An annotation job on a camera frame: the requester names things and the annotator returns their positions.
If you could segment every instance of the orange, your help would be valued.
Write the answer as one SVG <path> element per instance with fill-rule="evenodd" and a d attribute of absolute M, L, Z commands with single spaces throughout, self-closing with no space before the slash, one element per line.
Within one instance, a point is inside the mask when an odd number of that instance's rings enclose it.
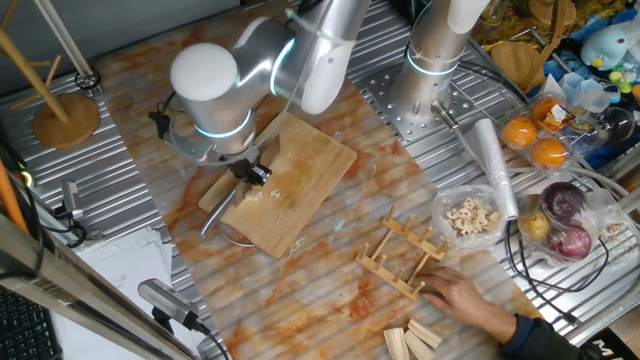
<path fill-rule="evenodd" d="M 533 117 L 533 121 L 539 123 L 542 119 L 547 116 L 549 112 L 551 112 L 551 108 L 556 105 L 563 106 L 562 103 L 554 98 L 546 98 L 540 100 L 537 104 L 535 104 L 531 108 L 531 115 Z"/>
<path fill-rule="evenodd" d="M 562 165 L 567 150 L 556 139 L 540 139 L 531 147 L 533 162 L 543 169 L 555 169 Z"/>
<path fill-rule="evenodd" d="M 538 131 L 531 119 L 526 116 L 516 116 L 509 120 L 502 129 L 504 141 L 514 148 L 523 148 L 536 141 Z"/>

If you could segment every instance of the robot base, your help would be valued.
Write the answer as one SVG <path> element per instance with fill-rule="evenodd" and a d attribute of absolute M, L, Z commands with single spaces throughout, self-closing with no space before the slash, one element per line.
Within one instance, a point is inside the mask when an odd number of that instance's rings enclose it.
<path fill-rule="evenodd" d="M 437 128 L 444 126 L 440 118 L 432 116 L 430 118 L 414 119 L 398 111 L 393 101 L 391 101 L 391 84 L 400 74 L 403 64 L 394 65 L 364 80 L 367 91 L 371 93 L 374 102 L 371 107 L 376 110 L 380 117 L 390 123 L 396 129 L 400 137 L 406 141 L 417 140 Z M 460 119 L 465 114 L 473 111 L 473 102 L 462 95 L 455 88 L 450 89 L 449 103 L 447 109 L 455 118 Z"/>

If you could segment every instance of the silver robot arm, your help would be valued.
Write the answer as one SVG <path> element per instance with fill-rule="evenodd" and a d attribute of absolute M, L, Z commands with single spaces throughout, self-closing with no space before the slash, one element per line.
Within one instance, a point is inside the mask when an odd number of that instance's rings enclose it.
<path fill-rule="evenodd" d="M 164 140 L 197 162 L 206 162 L 204 151 L 255 166 L 261 149 L 253 146 L 251 109 L 272 93 L 292 98 L 309 114 L 325 111 L 342 87 L 368 6 L 366 0 L 316 1 L 303 14 L 289 13 L 295 33 L 263 17 L 231 51 L 211 43 L 184 49 L 171 66 L 171 83 L 211 146 L 194 148 L 175 134 Z M 247 180 L 242 171 L 234 174 Z"/>
<path fill-rule="evenodd" d="M 471 29 L 489 0 L 434 0 L 411 32 L 390 97 L 402 118 L 432 120 L 432 105 L 449 106 L 449 85 Z"/>

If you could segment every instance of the potato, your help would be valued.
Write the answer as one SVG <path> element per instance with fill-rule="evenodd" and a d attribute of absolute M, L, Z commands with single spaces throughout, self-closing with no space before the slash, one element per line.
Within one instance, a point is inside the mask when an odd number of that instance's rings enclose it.
<path fill-rule="evenodd" d="M 518 227 L 520 232 L 533 241 L 544 240 L 550 231 L 549 219 L 542 211 L 532 211 L 520 216 Z"/>

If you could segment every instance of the dark sleeve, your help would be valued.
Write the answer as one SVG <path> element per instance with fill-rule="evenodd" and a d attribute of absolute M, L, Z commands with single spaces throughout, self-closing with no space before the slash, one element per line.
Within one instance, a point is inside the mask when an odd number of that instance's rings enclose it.
<path fill-rule="evenodd" d="M 553 330 L 542 319 L 530 319 L 516 314 L 518 327 L 515 334 L 500 349 L 511 360 L 592 360 L 600 359 L 599 349 L 581 350 Z"/>

